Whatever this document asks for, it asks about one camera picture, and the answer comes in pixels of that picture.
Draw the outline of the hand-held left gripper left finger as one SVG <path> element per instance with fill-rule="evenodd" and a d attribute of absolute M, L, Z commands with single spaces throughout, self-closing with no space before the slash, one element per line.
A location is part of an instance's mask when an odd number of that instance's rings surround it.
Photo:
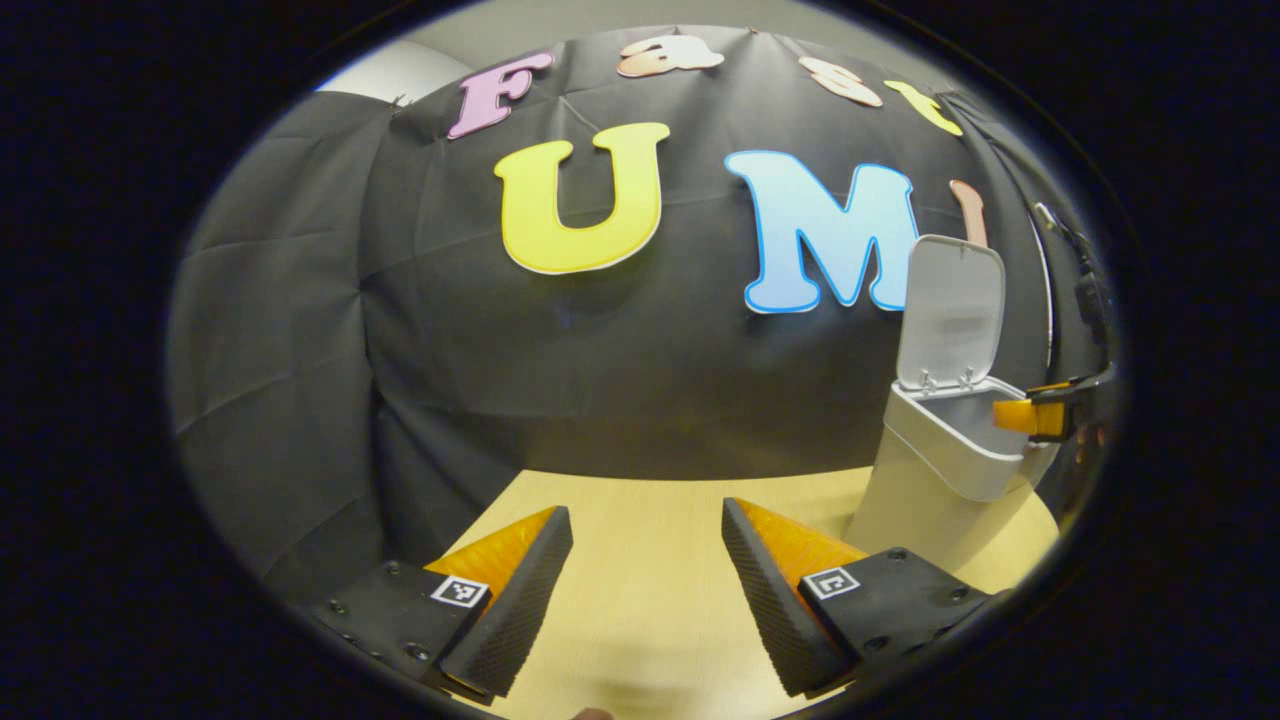
<path fill-rule="evenodd" d="M 431 691 L 506 697 L 573 546 L 550 506 L 426 565 L 387 561 L 312 603 L 315 626 Z"/>

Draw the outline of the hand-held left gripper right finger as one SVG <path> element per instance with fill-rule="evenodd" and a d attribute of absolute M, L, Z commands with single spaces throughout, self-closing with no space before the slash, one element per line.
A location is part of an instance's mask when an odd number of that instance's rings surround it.
<path fill-rule="evenodd" d="M 724 500 L 721 534 L 790 696 L 895 671 L 1001 600 L 911 550 L 868 553 L 740 497 Z"/>

